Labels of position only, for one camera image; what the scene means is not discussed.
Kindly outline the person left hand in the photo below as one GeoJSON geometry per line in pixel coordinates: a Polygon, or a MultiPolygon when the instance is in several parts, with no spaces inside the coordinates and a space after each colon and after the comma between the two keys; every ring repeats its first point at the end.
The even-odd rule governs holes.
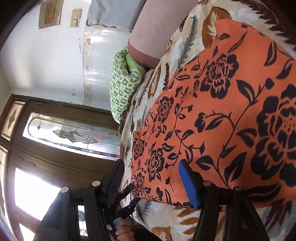
{"type": "Polygon", "coordinates": [[[121,221],[122,228],[116,231],[116,239],[119,241],[135,241],[134,232],[125,220],[121,221]]]}

